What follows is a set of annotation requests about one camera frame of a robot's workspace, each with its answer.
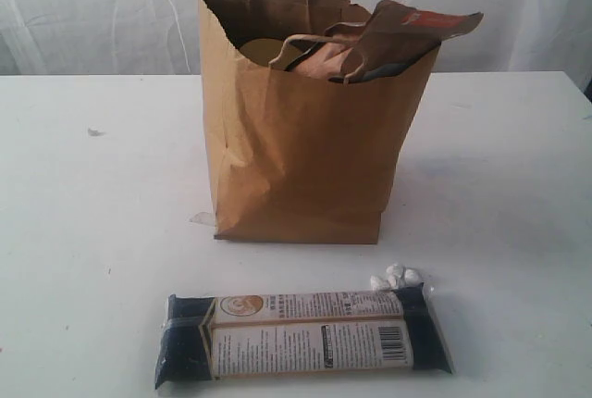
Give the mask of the clear nut jar yellow lid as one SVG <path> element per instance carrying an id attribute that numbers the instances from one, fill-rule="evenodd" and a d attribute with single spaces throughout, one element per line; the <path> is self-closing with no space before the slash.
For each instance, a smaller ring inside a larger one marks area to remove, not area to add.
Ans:
<path id="1" fill-rule="evenodd" d="M 283 42 L 277 39 L 258 38 L 242 45 L 239 52 L 253 63 L 267 67 L 279 55 L 282 45 Z"/>

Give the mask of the brown kraft pouch orange label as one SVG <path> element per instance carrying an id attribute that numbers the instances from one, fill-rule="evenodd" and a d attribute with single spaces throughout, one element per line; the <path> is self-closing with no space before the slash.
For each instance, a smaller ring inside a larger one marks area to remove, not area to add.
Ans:
<path id="1" fill-rule="evenodd" d="M 449 39 L 474 31 L 484 14 L 450 15 L 382 0 L 365 22 L 339 22 L 318 35 L 296 34 L 290 43 L 312 46 L 286 70 L 339 83 L 357 83 L 402 73 Z"/>

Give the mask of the brown paper bag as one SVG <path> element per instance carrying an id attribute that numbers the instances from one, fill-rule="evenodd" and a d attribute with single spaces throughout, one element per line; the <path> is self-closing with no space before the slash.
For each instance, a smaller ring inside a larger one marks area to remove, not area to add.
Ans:
<path id="1" fill-rule="evenodd" d="M 437 58 L 360 83 L 310 79 L 241 53 L 368 11 L 349 0 L 197 0 L 203 127 L 216 237 L 372 244 Z"/>

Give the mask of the clear tape scrap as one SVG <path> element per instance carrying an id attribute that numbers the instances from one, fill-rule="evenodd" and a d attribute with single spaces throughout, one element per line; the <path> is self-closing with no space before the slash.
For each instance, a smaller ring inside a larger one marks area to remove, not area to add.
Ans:
<path id="1" fill-rule="evenodd" d="M 199 213 L 193 215 L 190 218 L 190 222 L 195 223 L 195 224 L 205 225 L 208 227 L 214 227 L 216 224 L 216 220 L 215 220 L 213 214 L 208 213 L 208 212 L 199 212 Z"/>

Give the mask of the white garlic clove cluster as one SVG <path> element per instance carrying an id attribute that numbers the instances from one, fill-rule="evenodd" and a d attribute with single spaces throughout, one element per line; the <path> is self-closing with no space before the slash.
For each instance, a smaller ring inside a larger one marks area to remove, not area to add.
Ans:
<path id="1" fill-rule="evenodd" d="M 369 284 L 372 291 L 400 290 L 405 287 L 418 287 L 423 284 L 420 272 L 403 264 L 392 264 L 385 270 L 385 276 L 373 275 Z"/>

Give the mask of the long dark noodle package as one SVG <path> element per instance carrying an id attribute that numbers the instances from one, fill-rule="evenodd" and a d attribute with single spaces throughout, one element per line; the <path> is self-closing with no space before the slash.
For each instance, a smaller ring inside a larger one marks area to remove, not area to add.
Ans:
<path id="1" fill-rule="evenodd" d="M 154 386 L 377 370 L 451 372 L 422 286 L 167 299 Z"/>

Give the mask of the small clear plastic scrap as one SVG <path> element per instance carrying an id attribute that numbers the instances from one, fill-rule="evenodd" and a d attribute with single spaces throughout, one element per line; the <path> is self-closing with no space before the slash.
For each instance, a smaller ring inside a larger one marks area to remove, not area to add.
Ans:
<path id="1" fill-rule="evenodd" d="M 94 129 L 91 129 L 91 128 L 89 128 L 87 130 L 87 133 L 91 137 L 100 137 L 100 136 L 105 135 L 105 132 L 104 131 L 94 130 Z"/>

